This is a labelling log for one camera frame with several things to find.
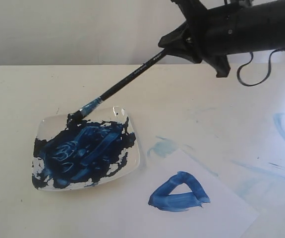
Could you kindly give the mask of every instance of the paint palette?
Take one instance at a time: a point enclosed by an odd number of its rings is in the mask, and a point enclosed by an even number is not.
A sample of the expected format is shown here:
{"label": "paint palette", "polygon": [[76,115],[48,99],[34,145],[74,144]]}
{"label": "paint palette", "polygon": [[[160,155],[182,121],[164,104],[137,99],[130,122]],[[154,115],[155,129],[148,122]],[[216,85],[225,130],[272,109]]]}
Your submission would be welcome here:
{"label": "paint palette", "polygon": [[66,127],[68,115],[44,119],[35,139],[32,182],[39,190],[73,190],[124,176],[140,163],[123,108],[96,110]]}

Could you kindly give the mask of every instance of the square plate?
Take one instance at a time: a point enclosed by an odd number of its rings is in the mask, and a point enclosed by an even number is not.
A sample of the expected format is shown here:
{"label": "square plate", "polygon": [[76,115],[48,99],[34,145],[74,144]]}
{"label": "square plate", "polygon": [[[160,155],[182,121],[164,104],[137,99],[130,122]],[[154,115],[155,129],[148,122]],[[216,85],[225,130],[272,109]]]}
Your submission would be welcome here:
{"label": "square plate", "polygon": [[66,122],[67,115],[59,115],[40,123],[32,161],[36,189],[96,186],[138,167],[138,143],[123,108],[95,110],[69,128]]}

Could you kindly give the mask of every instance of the robotic arm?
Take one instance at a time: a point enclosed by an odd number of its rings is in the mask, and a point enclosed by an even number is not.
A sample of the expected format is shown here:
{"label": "robotic arm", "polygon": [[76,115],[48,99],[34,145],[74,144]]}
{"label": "robotic arm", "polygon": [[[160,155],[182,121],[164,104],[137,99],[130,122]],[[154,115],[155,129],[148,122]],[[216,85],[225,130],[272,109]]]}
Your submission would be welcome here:
{"label": "robotic arm", "polygon": [[285,51],[285,0],[252,6],[253,0],[230,0],[206,9],[199,0],[171,0],[186,21],[163,36],[159,47],[193,63],[203,60],[227,77],[227,55],[255,51]]}

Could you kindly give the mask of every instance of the white wall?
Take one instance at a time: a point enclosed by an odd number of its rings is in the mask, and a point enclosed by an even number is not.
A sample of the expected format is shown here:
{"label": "white wall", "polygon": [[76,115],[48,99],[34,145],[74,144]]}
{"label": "white wall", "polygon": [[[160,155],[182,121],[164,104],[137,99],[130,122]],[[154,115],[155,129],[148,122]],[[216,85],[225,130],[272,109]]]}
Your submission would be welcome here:
{"label": "white wall", "polygon": [[[203,3],[212,8],[223,0]],[[0,64],[140,64],[183,21],[170,0],[0,0]],[[257,54],[256,61],[268,54]],[[275,61],[285,61],[285,54]],[[186,61],[167,57],[162,63],[180,62]]]}

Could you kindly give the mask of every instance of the table surface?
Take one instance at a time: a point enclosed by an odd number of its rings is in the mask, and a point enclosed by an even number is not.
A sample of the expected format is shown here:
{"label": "table surface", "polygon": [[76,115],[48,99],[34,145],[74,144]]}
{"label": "table surface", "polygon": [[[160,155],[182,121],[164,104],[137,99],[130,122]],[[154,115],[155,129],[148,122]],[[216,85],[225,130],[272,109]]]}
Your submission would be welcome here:
{"label": "table surface", "polygon": [[[33,142],[42,119],[75,111],[136,67],[0,66],[0,238],[89,237],[95,188],[36,190]],[[253,88],[237,82],[237,67],[225,79],[205,64],[156,65],[100,107],[126,108],[140,167],[182,149],[260,213],[243,238],[285,237],[285,140],[273,119],[285,114],[285,64]],[[252,64],[242,74],[252,83],[266,71]]]}

